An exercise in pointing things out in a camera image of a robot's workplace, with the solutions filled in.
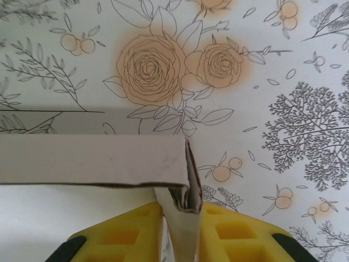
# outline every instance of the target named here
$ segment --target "branch drawing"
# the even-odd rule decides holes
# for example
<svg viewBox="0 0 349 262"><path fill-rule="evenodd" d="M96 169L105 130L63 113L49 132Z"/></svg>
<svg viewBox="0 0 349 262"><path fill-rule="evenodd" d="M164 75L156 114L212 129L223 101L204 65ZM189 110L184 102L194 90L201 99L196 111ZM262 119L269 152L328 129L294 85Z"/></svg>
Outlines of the branch drawing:
<svg viewBox="0 0 349 262"><path fill-rule="evenodd" d="M28 1L24 3L20 0L7 0L0 4L0 19L9 21L10 15L16 15L20 24L30 23L35 25L35 21L41 23L46 20L50 23L52 20L58 20L55 17L56 12L50 11L46 5L50 0Z"/></svg>
<svg viewBox="0 0 349 262"><path fill-rule="evenodd" d="M219 194L221 195L224 200L220 200L215 195L217 193L217 190ZM222 207L229 207L230 209L238 212L237 207L243 203L243 199L241 199L239 196L236 196L233 193L230 193L226 189L219 187L217 190L213 189L210 186L202 186L202 199L203 201L222 206Z"/></svg>
<svg viewBox="0 0 349 262"><path fill-rule="evenodd" d="M31 128L27 128L15 114L11 117L3 115L0 117L0 134L57 134L52 124L62 113L59 112Z"/></svg>
<svg viewBox="0 0 349 262"><path fill-rule="evenodd" d="M76 68L73 68L67 73L63 59L58 61L54 55L45 57L42 45L38 43L36 50L34 50L29 38L27 38L26 48L20 41L17 44L12 44L12 46L17 50L16 54L25 56L25 59L20 59L22 64L16 67L12 59L8 55L5 55L7 62L2 63L2 65L6 67L7 71L16 73L19 82L27 82L34 78L40 79L43 89L68 94L81 110L87 111L80 105L77 97L78 90L86 84L87 79L83 79L74 85L71 77L75 74ZM55 83L58 83L61 89L54 88Z"/></svg>
<svg viewBox="0 0 349 262"><path fill-rule="evenodd" d="M349 71L342 84L349 89ZM349 91L337 98L327 87L299 82L289 96L279 95L269 107L278 118L266 123L269 131L263 133L262 147L274 151L276 171L306 158L310 162L304 177L316 182L317 190L341 189L348 183Z"/></svg>
<svg viewBox="0 0 349 262"><path fill-rule="evenodd" d="M339 15L333 18L335 11L338 11ZM315 27L315 33L312 37L306 38L303 41L322 37L329 34L339 34L346 37L342 50L345 51L349 46L349 1L345 2L338 7L338 4L331 4L324 11L315 15L310 24Z"/></svg>
<svg viewBox="0 0 349 262"><path fill-rule="evenodd" d="M335 232L330 221L322 223L319 227L318 235L325 235L326 244L319 244L316 237L310 237L304 228L290 227L290 233L306 249L315 254L319 262L339 261L336 255L339 252L349 254L349 236L342 232Z"/></svg>

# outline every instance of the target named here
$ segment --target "orange rose drawing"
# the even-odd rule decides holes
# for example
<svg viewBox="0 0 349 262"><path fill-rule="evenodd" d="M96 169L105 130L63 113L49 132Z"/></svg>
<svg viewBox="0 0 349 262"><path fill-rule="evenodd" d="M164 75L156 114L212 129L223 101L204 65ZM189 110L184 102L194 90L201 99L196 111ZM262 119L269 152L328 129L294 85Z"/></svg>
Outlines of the orange rose drawing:
<svg viewBox="0 0 349 262"><path fill-rule="evenodd" d="M190 74L182 78L182 87L197 92L208 85L215 88L233 85L240 77L242 62L242 56L230 45L208 45L204 52L193 52L185 59Z"/></svg>
<svg viewBox="0 0 349 262"><path fill-rule="evenodd" d="M170 37L140 35L122 50L117 62L127 98L141 105L167 105L185 74L185 54Z"/></svg>
<svg viewBox="0 0 349 262"><path fill-rule="evenodd" d="M198 0L197 2L202 5L203 9L221 10L226 8L231 0Z"/></svg>

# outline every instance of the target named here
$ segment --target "corrugated cardboard edge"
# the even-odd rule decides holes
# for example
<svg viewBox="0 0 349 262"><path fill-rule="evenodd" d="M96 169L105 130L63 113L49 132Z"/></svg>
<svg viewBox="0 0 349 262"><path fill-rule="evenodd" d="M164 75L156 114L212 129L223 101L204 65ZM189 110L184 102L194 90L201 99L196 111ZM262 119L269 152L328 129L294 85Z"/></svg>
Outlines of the corrugated cardboard edge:
<svg viewBox="0 0 349 262"><path fill-rule="evenodd" d="M200 179L189 142L185 143L185 155L190 187L182 194L184 206L176 205L178 189L155 188L162 205L177 262L193 262L200 238L202 191Z"/></svg>

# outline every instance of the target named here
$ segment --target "folded cardboard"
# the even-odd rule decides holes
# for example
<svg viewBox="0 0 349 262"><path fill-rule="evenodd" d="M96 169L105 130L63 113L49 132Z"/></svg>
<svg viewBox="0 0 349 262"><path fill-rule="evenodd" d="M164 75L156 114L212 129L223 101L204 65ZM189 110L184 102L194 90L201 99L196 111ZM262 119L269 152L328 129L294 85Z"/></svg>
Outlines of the folded cardboard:
<svg viewBox="0 0 349 262"><path fill-rule="evenodd" d="M181 136L1 135L0 184L150 187L176 261L192 262L200 232L200 180Z"/></svg>

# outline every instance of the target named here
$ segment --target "white paper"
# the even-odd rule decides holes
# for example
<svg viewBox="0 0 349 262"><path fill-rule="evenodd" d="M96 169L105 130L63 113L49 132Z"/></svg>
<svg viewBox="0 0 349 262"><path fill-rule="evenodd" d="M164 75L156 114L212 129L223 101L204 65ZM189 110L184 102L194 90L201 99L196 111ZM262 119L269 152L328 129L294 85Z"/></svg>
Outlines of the white paper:
<svg viewBox="0 0 349 262"><path fill-rule="evenodd" d="M17 2L0 8L2 133L184 134L205 201L346 259L345 0Z"/></svg>

